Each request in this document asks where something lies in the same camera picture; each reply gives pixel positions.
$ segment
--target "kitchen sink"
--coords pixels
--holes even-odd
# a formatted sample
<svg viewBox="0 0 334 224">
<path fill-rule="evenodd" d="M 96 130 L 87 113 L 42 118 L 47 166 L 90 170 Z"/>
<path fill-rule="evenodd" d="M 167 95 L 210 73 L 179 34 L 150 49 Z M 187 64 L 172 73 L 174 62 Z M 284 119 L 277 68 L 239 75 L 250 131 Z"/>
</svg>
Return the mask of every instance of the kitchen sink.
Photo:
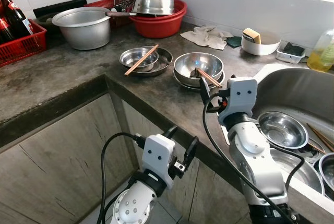
<svg viewBox="0 0 334 224">
<path fill-rule="evenodd" d="M 265 66 L 254 78 L 258 81 L 257 100 L 253 118 L 268 111 L 288 114 L 301 122 L 309 138 L 326 153 L 330 150 L 313 133 L 306 123 L 334 141 L 334 75 L 306 68 L 291 68 L 282 64 Z M 313 163 L 322 154 L 306 154 Z M 286 180 L 288 174 L 282 173 Z M 334 202 L 304 183 L 294 180 L 291 187 L 307 196 L 313 203 L 334 215 Z"/>
</svg>

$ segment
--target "sponge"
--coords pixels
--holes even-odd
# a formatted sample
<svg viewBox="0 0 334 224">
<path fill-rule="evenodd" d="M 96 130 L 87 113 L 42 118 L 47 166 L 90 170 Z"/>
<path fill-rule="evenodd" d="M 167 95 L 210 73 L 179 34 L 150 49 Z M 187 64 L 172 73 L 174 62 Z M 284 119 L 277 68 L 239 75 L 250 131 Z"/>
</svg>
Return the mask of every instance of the sponge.
<svg viewBox="0 0 334 224">
<path fill-rule="evenodd" d="M 261 36 L 258 32 L 254 31 L 251 28 L 246 28 L 242 32 L 243 37 L 245 37 L 246 40 L 254 42 L 256 44 L 261 44 Z"/>
</svg>

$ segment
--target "plastic bottle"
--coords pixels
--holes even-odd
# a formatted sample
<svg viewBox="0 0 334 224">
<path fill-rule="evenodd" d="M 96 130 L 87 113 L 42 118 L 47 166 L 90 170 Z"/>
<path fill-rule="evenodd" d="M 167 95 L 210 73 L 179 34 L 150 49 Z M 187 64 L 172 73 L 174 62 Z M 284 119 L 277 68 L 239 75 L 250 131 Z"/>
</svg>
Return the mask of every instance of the plastic bottle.
<svg viewBox="0 0 334 224">
<path fill-rule="evenodd" d="M 327 72 L 334 64 L 334 29 L 321 35 L 307 60 L 309 68 Z"/>
</svg>

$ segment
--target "dish towel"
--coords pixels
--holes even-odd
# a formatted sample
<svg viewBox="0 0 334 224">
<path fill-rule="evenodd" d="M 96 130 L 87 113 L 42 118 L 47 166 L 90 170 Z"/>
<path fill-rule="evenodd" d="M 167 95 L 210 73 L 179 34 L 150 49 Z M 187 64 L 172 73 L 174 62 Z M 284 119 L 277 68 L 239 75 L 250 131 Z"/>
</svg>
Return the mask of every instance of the dish towel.
<svg viewBox="0 0 334 224">
<path fill-rule="evenodd" d="M 180 34 L 183 38 L 200 46 L 223 50 L 226 46 L 226 39 L 233 37 L 229 32 L 219 31 L 216 27 L 195 27 L 194 31 Z"/>
</svg>

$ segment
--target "black tile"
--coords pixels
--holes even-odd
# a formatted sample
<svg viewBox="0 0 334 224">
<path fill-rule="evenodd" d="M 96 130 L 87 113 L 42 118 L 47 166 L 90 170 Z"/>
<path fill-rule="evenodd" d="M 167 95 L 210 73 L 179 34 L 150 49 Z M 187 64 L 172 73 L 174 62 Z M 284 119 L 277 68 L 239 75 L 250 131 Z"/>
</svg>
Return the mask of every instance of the black tile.
<svg viewBox="0 0 334 224">
<path fill-rule="evenodd" d="M 85 4 L 87 4 L 86 0 L 73 0 L 34 9 L 33 12 L 35 13 L 35 16 L 38 18 L 46 14 L 52 14 L 57 12 L 60 13 L 62 11 L 66 11 L 69 9 L 83 7 Z"/>
</svg>

